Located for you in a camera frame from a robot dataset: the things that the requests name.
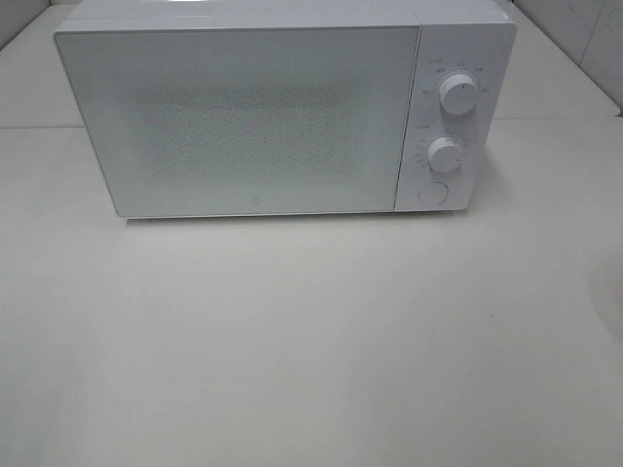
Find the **white microwave oven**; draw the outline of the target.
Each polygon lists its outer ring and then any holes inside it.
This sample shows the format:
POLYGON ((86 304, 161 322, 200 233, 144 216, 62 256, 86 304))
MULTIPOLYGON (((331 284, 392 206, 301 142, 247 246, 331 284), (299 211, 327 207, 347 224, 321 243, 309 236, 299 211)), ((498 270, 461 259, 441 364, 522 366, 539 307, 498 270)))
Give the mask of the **white microwave oven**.
POLYGON ((516 26, 493 1, 83 1, 58 32, 152 30, 260 30, 411 27, 419 31, 413 83, 395 203, 387 212, 462 210, 471 198, 484 156, 516 26), (439 102, 441 80, 473 74, 479 95, 468 113, 453 116, 439 102), (461 166, 432 171, 428 145, 454 138, 461 166), (447 200, 426 209, 419 190, 449 187, 447 200))

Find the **white upper power knob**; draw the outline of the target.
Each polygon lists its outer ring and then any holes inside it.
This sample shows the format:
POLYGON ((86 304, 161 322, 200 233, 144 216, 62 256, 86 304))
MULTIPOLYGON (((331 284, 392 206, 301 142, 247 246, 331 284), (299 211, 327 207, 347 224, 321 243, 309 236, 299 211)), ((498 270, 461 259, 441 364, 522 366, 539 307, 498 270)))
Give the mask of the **white upper power knob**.
POLYGON ((443 78, 438 86, 439 102, 443 110, 453 116, 470 112, 478 101, 476 77, 460 71, 443 78))

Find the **round door release button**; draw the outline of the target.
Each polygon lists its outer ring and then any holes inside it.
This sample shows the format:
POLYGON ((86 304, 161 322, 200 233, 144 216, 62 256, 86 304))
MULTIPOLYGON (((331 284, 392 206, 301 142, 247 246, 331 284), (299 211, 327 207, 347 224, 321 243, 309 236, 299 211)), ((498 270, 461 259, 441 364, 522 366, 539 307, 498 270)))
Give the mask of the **round door release button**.
POLYGON ((436 210, 447 200, 449 187, 443 182, 430 182, 419 190, 420 203, 430 210, 436 210))

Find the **white lower timer knob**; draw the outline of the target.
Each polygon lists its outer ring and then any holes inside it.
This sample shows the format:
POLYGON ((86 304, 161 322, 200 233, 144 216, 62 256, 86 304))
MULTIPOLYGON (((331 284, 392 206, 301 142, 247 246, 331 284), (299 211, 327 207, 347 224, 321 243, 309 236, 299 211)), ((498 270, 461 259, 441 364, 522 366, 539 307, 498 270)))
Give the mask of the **white lower timer knob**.
POLYGON ((428 145, 426 158, 432 171, 449 173, 461 166, 463 149, 454 138, 440 137, 428 145))

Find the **white microwave door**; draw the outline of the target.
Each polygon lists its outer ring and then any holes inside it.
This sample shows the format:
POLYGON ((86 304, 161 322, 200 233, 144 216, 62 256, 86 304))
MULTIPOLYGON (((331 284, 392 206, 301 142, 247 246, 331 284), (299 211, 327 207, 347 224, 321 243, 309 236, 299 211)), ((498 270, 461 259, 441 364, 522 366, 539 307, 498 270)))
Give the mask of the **white microwave door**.
POLYGON ((416 27, 58 32, 117 214, 387 212, 416 27))

